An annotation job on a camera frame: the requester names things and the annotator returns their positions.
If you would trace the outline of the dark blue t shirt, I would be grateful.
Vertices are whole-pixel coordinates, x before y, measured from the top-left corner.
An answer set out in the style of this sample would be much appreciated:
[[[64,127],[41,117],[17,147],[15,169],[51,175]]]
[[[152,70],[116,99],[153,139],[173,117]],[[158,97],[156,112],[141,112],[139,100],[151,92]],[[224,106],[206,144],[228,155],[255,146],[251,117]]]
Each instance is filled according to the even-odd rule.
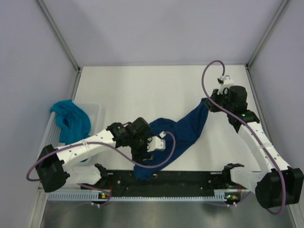
[[[146,180],[166,168],[200,138],[209,114],[209,109],[205,105],[206,100],[207,98],[202,98],[197,107],[177,122],[167,118],[158,118],[150,122],[153,134],[170,132],[175,138],[176,145],[171,158],[160,167],[147,169],[135,165],[133,173],[137,180]]]

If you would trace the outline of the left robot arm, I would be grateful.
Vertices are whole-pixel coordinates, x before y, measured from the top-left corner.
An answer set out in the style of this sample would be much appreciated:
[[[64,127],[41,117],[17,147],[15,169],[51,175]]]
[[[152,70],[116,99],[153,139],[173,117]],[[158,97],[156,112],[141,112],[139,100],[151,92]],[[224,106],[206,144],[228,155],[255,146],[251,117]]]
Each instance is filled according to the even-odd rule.
[[[130,147],[132,159],[142,164],[144,160],[151,159],[149,153],[155,149],[154,141],[152,130],[142,117],[132,123],[113,123],[101,132],[66,147],[45,146],[39,156],[43,161],[35,169],[47,193],[70,184],[103,188],[108,182],[106,168],[98,163],[83,166],[81,161],[111,147]]]

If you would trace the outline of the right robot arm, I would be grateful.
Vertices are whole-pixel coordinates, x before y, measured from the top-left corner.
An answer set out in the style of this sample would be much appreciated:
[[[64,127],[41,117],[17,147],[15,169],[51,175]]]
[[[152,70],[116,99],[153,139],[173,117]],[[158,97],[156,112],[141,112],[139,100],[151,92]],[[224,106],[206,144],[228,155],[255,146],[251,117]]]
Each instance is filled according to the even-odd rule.
[[[222,175],[227,188],[240,184],[254,193],[258,203],[265,209],[300,201],[304,174],[292,168],[276,151],[266,136],[258,116],[247,108],[247,92],[242,86],[214,89],[205,102],[211,112],[225,112],[228,122],[243,139],[260,171],[247,170],[241,164],[227,165],[228,172]]]

